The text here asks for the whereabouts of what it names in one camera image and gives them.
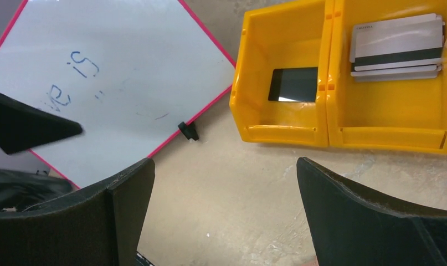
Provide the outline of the pink framed whiteboard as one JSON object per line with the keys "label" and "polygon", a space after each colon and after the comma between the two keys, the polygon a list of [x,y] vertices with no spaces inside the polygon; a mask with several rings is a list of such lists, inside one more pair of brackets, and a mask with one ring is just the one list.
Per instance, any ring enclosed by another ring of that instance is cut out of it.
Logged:
{"label": "pink framed whiteboard", "polygon": [[0,38],[0,93],[83,127],[32,149],[80,187],[155,154],[234,72],[184,1],[22,1]]}

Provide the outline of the yellow bin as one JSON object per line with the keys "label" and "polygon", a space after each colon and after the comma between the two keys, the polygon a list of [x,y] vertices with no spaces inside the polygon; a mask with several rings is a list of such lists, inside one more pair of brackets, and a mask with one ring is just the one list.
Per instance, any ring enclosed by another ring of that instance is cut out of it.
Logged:
{"label": "yellow bin", "polygon": [[246,12],[229,106],[243,141],[326,147],[334,1]]}
{"label": "yellow bin", "polygon": [[358,83],[350,74],[352,29],[357,24],[435,13],[447,1],[336,1],[326,93],[333,147],[447,154],[447,43],[434,79]]}

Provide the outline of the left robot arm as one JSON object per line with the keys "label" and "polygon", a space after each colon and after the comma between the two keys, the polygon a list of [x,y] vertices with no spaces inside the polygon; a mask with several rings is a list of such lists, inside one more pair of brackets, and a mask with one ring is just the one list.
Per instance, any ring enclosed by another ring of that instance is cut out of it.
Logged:
{"label": "left robot arm", "polygon": [[[0,149],[7,155],[83,133],[75,121],[56,116],[0,93]],[[0,169],[0,212],[22,212],[68,194],[70,181],[35,173]]]}

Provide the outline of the yellow left bin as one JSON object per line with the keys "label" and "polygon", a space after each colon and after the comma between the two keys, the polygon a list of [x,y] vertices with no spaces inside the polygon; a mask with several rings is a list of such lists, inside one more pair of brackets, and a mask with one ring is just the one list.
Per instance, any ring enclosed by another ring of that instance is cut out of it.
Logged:
{"label": "yellow left bin", "polygon": [[334,1],[246,12],[229,106],[243,141],[326,147]]}

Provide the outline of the yellow middle bin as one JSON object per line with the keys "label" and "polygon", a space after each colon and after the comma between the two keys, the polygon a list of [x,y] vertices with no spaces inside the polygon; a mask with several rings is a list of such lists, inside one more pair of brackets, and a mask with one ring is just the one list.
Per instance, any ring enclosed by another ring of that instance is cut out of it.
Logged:
{"label": "yellow middle bin", "polygon": [[326,93],[333,147],[447,154],[447,43],[434,79],[358,83],[350,74],[352,29],[357,24],[435,13],[447,1],[336,1]]}

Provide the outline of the black whiteboard clip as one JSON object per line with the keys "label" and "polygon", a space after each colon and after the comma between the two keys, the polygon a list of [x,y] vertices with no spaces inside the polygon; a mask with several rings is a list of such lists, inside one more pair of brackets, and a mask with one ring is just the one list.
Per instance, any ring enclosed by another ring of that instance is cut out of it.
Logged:
{"label": "black whiteboard clip", "polygon": [[199,140],[199,135],[197,133],[196,125],[194,122],[186,124],[185,122],[181,122],[178,125],[180,132],[187,138],[187,140]]}

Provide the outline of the stack of white cards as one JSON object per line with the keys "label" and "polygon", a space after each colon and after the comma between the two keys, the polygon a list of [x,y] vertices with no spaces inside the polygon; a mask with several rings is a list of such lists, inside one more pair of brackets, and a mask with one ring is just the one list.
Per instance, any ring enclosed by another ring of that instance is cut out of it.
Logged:
{"label": "stack of white cards", "polygon": [[355,25],[351,76],[357,82],[436,78],[444,27],[435,13]]}

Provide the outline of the black card in bin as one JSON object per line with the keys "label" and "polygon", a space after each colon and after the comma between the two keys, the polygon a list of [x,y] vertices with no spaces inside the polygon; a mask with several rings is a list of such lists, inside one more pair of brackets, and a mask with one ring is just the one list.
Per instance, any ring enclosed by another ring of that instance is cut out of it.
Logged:
{"label": "black card in bin", "polygon": [[269,101],[314,103],[317,94],[318,68],[274,69]]}

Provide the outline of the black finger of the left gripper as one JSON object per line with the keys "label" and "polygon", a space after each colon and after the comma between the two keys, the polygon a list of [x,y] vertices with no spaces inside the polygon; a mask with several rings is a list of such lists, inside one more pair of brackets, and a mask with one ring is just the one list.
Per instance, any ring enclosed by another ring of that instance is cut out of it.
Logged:
{"label": "black finger of the left gripper", "polygon": [[0,93],[0,148],[8,155],[78,136],[75,121],[33,108]]}

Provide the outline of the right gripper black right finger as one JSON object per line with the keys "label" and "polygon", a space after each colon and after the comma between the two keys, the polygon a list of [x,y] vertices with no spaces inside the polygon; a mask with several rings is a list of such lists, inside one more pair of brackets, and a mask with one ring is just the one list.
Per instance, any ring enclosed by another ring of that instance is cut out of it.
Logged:
{"label": "right gripper black right finger", "polygon": [[447,211],[301,157],[297,180],[319,265],[447,265]]}

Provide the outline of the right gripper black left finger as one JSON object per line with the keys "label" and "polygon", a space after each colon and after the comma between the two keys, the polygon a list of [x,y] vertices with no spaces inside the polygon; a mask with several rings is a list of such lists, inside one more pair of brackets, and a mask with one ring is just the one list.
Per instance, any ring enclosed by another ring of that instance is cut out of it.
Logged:
{"label": "right gripper black left finger", "polygon": [[22,212],[0,212],[0,265],[150,265],[137,247],[154,181],[145,158]]}

